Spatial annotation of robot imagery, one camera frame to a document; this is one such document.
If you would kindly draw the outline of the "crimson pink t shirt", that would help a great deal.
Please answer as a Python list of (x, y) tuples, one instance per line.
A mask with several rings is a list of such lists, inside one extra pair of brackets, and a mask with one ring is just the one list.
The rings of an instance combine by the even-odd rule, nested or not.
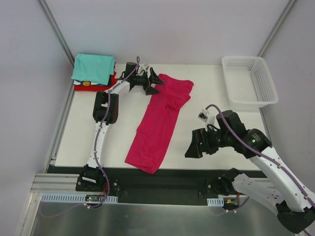
[(154, 174), (169, 147), (181, 108), (190, 100), (194, 83), (159, 74), (163, 85), (155, 85), (158, 94), (151, 97), (139, 124), (125, 162)]

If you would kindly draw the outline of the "white plastic basket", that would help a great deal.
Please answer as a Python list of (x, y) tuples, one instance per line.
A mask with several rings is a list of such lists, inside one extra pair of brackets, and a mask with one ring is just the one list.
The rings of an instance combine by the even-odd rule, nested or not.
[(225, 56), (221, 62), (231, 107), (253, 111), (278, 103), (276, 87), (264, 58)]

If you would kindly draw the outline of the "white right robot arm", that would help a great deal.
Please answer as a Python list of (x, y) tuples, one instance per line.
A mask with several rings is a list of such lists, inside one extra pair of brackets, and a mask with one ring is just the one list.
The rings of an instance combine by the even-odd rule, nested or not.
[(204, 108), (198, 117), (205, 127), (192, 131), (186, 158), (201, 158), (220, 148), (233, 148), (255, 164), (276, 188), (271, 190), (232, 168), (210, 182), (212, 191), (225, 196), (234, 192), (245, 194), (271, 210), (293, 234), (305, 233), (315, 221), (315, 194), (287, 167), (264, 133), (245, 128), (232, 110), (211, 117)]

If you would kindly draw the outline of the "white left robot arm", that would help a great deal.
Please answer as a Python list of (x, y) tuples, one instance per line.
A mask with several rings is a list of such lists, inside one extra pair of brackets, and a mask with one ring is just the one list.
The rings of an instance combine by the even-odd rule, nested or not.
[(164, 85), (154, 69), (139, 62), (128, 62), (118, 81), (107, 91), (98, 91), (95, 96), (93, 118), (95, 120), (94, 143), (86, 165), (79, 174), (76, 191), (103, 190), (109, 193), (110, 183), (101, 164), (104, 142), (118, 120), (120, 96), (140, 86), (146, 95), (158, 94), (152, 85)]

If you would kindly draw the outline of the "folded teal t shirt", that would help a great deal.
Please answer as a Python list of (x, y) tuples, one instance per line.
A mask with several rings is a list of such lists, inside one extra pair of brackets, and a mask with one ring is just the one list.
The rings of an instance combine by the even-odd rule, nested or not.
[(114, 66), (114, 56), (77, 54), (71, 78), (80, 82), (108, 85), (110, 76), (114, 75)]

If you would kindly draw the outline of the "folded dark printed t shirt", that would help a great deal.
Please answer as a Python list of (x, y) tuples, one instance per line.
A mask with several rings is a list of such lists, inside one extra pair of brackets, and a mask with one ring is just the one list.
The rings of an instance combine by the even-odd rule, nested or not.
[(90, 81), (73, 81), (75, 91), (104, 91), (109, 89), (111, 86), (93, 83)]

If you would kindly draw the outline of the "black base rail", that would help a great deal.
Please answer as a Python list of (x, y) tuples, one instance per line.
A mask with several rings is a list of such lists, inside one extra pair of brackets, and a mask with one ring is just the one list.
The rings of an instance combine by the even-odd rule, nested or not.
[(104, 197), (117, 197), (121, 204), (205, 206), (207, 199), (217, 197), (212, 189), (214, 180), (225, 170), (160, 169), (153, 175), (139, 169), (106, 168), (88, 171), (66, 168), (78, 174), (76, 191), (101, 192)]

